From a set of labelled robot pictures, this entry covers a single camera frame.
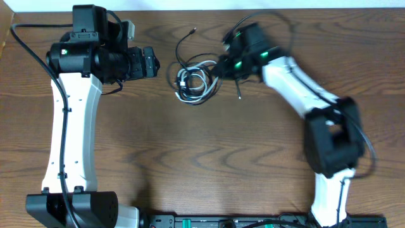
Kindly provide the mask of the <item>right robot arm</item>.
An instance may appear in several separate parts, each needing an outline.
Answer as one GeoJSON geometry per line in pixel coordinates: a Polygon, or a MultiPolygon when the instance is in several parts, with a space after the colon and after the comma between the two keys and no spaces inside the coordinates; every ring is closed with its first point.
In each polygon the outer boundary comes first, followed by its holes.
{"type": "Polygon", "coordinates": [[[304,121],[303,149],[315,173],[310,214],[318,227],[347,220],[346,201],[366,138],[357,104],[326,91],[301,69],[289,49],[272,44],[257,23],[234,27],[223,38],[226,53],[214,70],[228,79],[258,75],[304,121]]]}

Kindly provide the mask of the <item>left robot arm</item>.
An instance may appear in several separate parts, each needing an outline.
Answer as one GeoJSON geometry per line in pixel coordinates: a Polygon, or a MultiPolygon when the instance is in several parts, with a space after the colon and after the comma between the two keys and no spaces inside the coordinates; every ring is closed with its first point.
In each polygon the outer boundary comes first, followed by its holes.
{"type": "Polygon", "coordinates": [[[103,85],[157,76],[151,47],[129,47],[131,21],[95,5],[75,5],[71,31],[54,43],[44,66],[54,102],[51,151],[39,194],[26,210],[46,227],[145,227],[138,208],[99,191],[95,169],[97,106],[103,85]]]}

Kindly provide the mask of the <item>cardboard panel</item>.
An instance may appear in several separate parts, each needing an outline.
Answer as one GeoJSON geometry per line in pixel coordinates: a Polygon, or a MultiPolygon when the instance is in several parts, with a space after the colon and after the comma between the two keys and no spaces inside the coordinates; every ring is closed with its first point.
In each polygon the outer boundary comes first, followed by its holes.
{"type": "Polygon", "coordinates": [[[3,1],[1,0],[1,11],[0,11],[0,55],[3,55],[4,47],[6,45],[6,39],[9,35],[9,28],[13,21],[15,12],[3,1]]]}

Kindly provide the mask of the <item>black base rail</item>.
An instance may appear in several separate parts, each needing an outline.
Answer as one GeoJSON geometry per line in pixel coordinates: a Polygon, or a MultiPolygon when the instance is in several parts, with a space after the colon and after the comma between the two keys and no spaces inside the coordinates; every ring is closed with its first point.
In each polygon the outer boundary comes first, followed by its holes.
{"type": "MultiPolygon", "coordinates": [[[[243,227],[319,227],[310,215],[283,213],[275,217],[181,217],[174,215],[150,215],[141,220],[140,227],[148,228],[243,228],[243,227]]],[[[337,227],[387,228],[384,217],[366,216],[345,218],[337,227]]]]}

